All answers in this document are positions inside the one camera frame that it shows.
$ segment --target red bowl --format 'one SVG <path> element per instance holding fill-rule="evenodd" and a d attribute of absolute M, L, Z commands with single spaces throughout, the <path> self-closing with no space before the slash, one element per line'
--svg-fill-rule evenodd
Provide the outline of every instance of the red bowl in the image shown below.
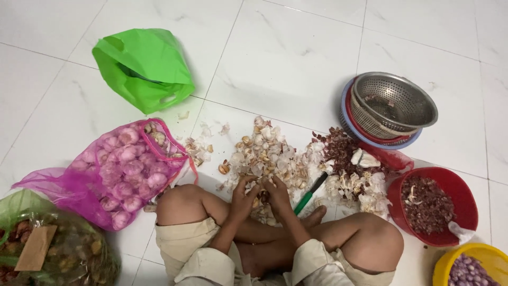
<path fill-rule="evenodd" d="M 387 198 L 393 204 L 388 206 L 388 209 L 393 220 L 401 229 L 431 246 L 444 247 L 459 244 L 459 239 L 448 228 L 442 233 L 431 233 L 428 235 L 425 233 L 417 234 L 409 226 L 406 212 L 404 211 L 405 203 L 402 201 L 402 183 L 408 176 L 413 175 L 435 180 L 441 190 L 452 199 L 454 211 L 457 215 L 454 222 L 458 223 L 462 228 L 476 231 L 478 227 L 478 209 L 471 190 L 457 174 L 441 167 L 413 169 L 393 181 L 388 188 Z"/>
<path fill-rule="evenodd" d="M 370 135 L 369 133 L 367 133 L 355 120 L 355 118 L 353 117 L 353 114 L 351 112 L 351 88 L 353 88 L 353 85 L 350 86 L 349 90 L 347 91 L 346 93 L 346 112 L 347 112 L 347 116 L 349 117 L 349 119 L 351 120 L 351 123 L 353 124 L 353 126 L 356 128 L 356 130 L 358 130 L 358 132 L 360 132 L 360 134 L 362 134 L 365 138 L 369 139 L 370 141 L 374 142 L 374 143 L 377 143 L 377 144 L 389 144 L 389 143 L 396 143 L 400 140 L 403 140 L 403 139 L 408 139 L 409 136 L 397 136 L 393 139 L 382 139 L 382 138 L 377 138 L 373 135 Z"/>

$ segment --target yellow bowl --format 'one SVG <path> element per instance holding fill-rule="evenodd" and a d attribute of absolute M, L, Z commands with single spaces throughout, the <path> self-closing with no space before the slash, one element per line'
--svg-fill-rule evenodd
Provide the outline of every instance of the yellow bowl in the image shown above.
<path fill-rule="evenodd" d="M 501 285 L 508 285 L 508 255 L 483 243 L 466 243 L 443 255 L 434 267 L 433 286 L 448 286 L 448 276 L 453 262 L 462 253 L 478 259 L 487 273 Z"/>

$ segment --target tile floor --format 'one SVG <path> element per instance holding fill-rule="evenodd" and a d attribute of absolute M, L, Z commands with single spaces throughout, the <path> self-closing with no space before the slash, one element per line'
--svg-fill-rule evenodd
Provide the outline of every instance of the tile floor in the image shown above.
<path fill-rule="evenodd" d="M 0 193 L 32 170 L 67 166 L 100 134 L 146 118 L 102 80 L 91 48 L 130 28 L 160 27 L 180 40 L 193 96 L 153 114 L 175 136 L 218 131 L 200 185 L 222 181 L 217 163 L 270 118 L 301 149 L 312 130 L 337 126 L 334 102 L 358 73 L 409 78 L 435 101 L 439 121 L 402 150 L 417 166 L 454 170 L 480 214 L 478 241 L 508 252 L 508 4 L 496 0 L 0 0 Z M 189 118 L 177 114 L 189 110 Z M 225 199 L 225 194 L 217 193 Z M 342 217 L 331 208 L 326 220 Z M 118 285 L 166 285 L 154 214 L 110 235 Z M 443 249 L 404 234 L 392 285 L 430 285 Z"/>

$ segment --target green knife handle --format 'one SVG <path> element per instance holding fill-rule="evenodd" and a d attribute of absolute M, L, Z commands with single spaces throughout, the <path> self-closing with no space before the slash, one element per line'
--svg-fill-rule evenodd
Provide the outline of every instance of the green knife handle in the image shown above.
<path fill-rule="evenodd" d="M 295 214 L 296 215 L 298 215 L 303 210 L 305 205 L 310 201 L 311 197 L 312 197 L 312 193 L 311 192 L 307 192 L 305 194 L 305 196 L 303 196 L 303 198 L 300 200 L 300 202 L 298 203 L 298 205 L 295 208 Z"/>

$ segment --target pink mesh bag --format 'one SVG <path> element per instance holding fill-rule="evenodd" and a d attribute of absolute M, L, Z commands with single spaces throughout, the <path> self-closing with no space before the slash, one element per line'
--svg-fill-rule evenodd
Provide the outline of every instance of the pink mesh bag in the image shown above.
<path fill-rule="evenodd" d="M 34 171 L 12 187 L 40 191 L 57 207 L 119 231 L 170 185 L 188 159 L 162 120 L 141 120 L 103 134 L 69 167 Z"/>

